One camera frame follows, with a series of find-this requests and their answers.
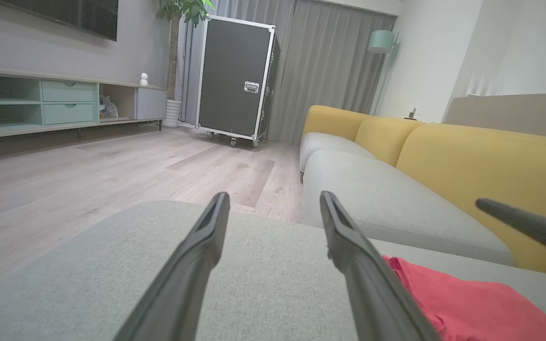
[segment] gray sofa cushion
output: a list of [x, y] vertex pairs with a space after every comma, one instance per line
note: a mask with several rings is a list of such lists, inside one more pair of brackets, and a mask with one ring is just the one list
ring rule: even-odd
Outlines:
[[[0, 340], [111, 340], [203, 207], [120, 212], [0, 284]], [[546, 274], [372, 241], [389, 256], [465, 280], [498, 281], [546, 313]], [[196, 340], [357, 340], [345, 279], [323, 229], [230, 214]]]
[[319, 149], [332, 149], [334, 151], [343, 151], [363, 157], [375, 158], [369, 151], [344, 137], [323, 133], [307, 133], [300, 142], [301, 172], [305, 171], [305, 165], [311, 154]]
[[385, 162], [340, 151], [313, 153], [303, 179], [305, 224], [323, 227], [323, 190], [336, 194], [368, 238], [513, 265], [509, 248], [490, 230]]

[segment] gray curtain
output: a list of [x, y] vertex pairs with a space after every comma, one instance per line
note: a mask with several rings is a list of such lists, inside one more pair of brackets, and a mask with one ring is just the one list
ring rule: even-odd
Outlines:
[[391, 30], [394, 22], [388, 15], [296, 0], [267, 138], [299, 144], [314, 104], [370, 112], [383, 54], [369, 53], [368, 39], [372, 31]]
[[[213, 0], [221, 17], [273, 24], [282, 47], [267, 138], [299, 144], [306, 110], [314, 104], [367, 113], [382, 54], [366, 51], [370, 33], [395, 17], [318, 0]], [[203, 24], [180, 30], [183, 59], [181, 120], [195, 124]]]

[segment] folded red fabric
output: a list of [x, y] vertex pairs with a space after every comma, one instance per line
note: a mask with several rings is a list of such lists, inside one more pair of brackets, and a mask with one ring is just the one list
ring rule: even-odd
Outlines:
[[444, 341], [546, 340], [546, 314], [511, 287], [385, 259]]

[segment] drawer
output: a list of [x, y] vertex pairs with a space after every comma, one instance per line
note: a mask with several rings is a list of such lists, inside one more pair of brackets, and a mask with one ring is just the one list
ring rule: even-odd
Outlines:
[[93, 104], [44, 104], [46, 125], [89, 121], [94, 121]]
[[94, 85], [89, 83], [41, 81], [44, 102], [93, 102]]

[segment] ribbed white pot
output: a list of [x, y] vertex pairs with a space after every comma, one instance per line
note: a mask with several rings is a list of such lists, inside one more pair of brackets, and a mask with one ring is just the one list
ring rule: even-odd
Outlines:
[[164, 127], [178, 128], [178, 118], [182, 110], [182, 101], [167, 100], [165, 119], [161, 123]]

